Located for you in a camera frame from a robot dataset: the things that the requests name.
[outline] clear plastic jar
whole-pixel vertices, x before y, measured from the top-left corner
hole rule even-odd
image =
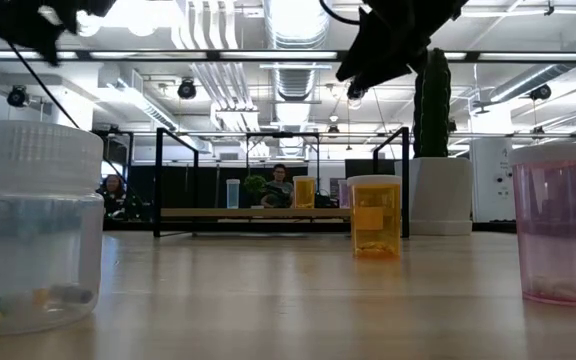
[[[0,121],[0,335],[65,325],[94,309],[102,152],[85,131]]]
[[[576,306],[576,143],[510,153],[525,299]]]
[[[339,180],[339,208],[348,209],[349,207],[348,181]]]
[[[228,209],[239,209],[239,179],[226,180],[226,207]]]
[[[356,258],[399,258],[401,254],[401,177],[351,177],[351,231]]]

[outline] black cable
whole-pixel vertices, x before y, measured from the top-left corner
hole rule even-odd
[[[346,19],[343,16],[338,15],[337,13],[335,13],[334,11],[332,11],[332,9],[330,9],[330,7],[328,7],[328,5],[326,4],[326,0],[319,0],[319,4],[321,5],[321,7],[324,9],[324,11],[330,15],[331,18],[347,24],[347,25],[355,25],[355,26],[359,26],[361,23],[359,22],[359,20],[352,20],[352,19]]]
[[[384,114],[381,112],[381,105],[379,105],[379,97],[377,96],[377,90],[372,88],[372,91],[375,93],[375,102],[377,102],[377,110],[379,110],[379,118],[381,119],[381,125],[384,127],[384,132],[387,133],[388,129],[386,128],[386,122],[384,121]],[[392,145],[389,144],[390,153],[392,154],[392,159],[396,160],[395,151],[392,149]]]

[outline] ceiling light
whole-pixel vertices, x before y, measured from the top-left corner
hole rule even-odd
[[[576,61],[576,53],[483,53],[479,60],[489,61]]]
[[[34,51],[19,51],[19,54],[27,60],[41,60],[41,55]],[[77,58],[74,51],[59,51],[57,53],[59,59],[72,60]],[[12,51],[0,51],[0,60],[17,60],[17,55]]]
[[[244,137],[246,133],[244,132],[193,132],[193,131],[182,131],[179,132],[180,135],[189,136],[202,136],[202,137]]]
[[[174,59],[206,59],[208,56],[203,51],[91,51],[90,56],[94,60],[165,60]]]
[[[128,30],[139,37],[146,37],[155,33],[155,28],[148,25],[133,25],[128,27]]]
[[[241,59],[282,59],[294,60],[299,59],[318,59],[334,60],[337,58],[335,51],[288,51],[288,50],[269,50],[269,51],[224,51],[221,53],[222,59],[241,60]]]
[[[261,64],[263,70],[332,70],[332,65],[320,64]]]
[[[447,60],[463,60],[466,58],[465,52],[445,52]]]
[[[77,35],[91,37],[101,29],[102,18],[88,15],[85,11],[80,10],[77,11],[77,22],[79,23]]]

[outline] wooden table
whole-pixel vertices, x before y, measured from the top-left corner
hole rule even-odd
[[[514,236],[350,254],[344,236],[108,234],[94,314],[0,338],[0,360],[576,359],[576,308],[521,300]]]

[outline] ceiling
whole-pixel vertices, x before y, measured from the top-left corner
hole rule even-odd
[[[175,6],[174,1],[157,1],[159,5]],[[339,14],[356,18],[354,8],[357,0],[331,1],[333,9]],[[547,1],[542,0],[470,0],[462,16],[455,22],[448,22],[432,38],[432,46],[445,50],[520,50],[520,51],[553,51],[569,50],[570,43],[576,41],[576,0],[555,0],[556,9],[551,16],[534,14],[513,16],[513,13],[543,12]],[[264,49],[268,47],[261,0],[238,0],[235,2],[236,34],[240,47],[244,49]],[[357,28],[331,20],[325,43],[326,49],[345,50],[350,47]],[[62,49],[175,49],[170,40],[170,29],[159,28],[147,37],[133,35],[126,28],[102,28],[96,35],[88,38],[63,36],[60,40]],[[0,49],[6,46],[0,41]],[[259,110],[260,125],[269,124],[274,117],[275,97],[272,91],[271,72],[260,69],[262,63],[245,63],[243,65],[250,93]],[[90,75],[90,64],[69,64],[62,68],[52,69],[34,63],[40,74],[58,74],[75,84],[81,84],[85,90],[94,95],[99,105],[95,111],[96,122],[117,123],[130,130],[152,130],[153,122],[141,110],[116,97],[108,96],[108,89],[89,88],[90,81],[81,81],[80,77]],[[182,77],[193,76],[187,63],[122,63],[122,70],[134,69],[144,78],[144,91],[156,103],[174,115],[181,126],[189,130],[209,131],[214,126],[208,119],[212,101],[198,87],[194,100],[182,101],[176,95],[177,86]],[[329,117],[339,117],[341,131],[347,131],[350,123],[352,132],[373,132],[396,129],[401,124],[412,121],[414,95],[414,76],[405,76],[382,84],[369,92],[362,101],[362,106],[351,110],[347,106],[343,87],[335,79],[338,64],[320,70],[310,112],[311,127],[325,131],[330,125]],[[458,129],[467,131],[470,128],[471,112],[467,98],[481,92],[482,95],[491,89],[519,76],[532,65],[515,64],[452,64],[452,115]],[[20,64],[0,63],[0,74],[25,70]],[[330,91],[328,84],[335,86]],[[549,82],[553,96],[546,103],[538,101],[533,104],[527,99],[514,99],[508,103],[512,115],[514,130],[530,128],[548,119],[574,114],[576,112],[576,69]],[[576,119],[554,129],[558,132],[576,131]]]

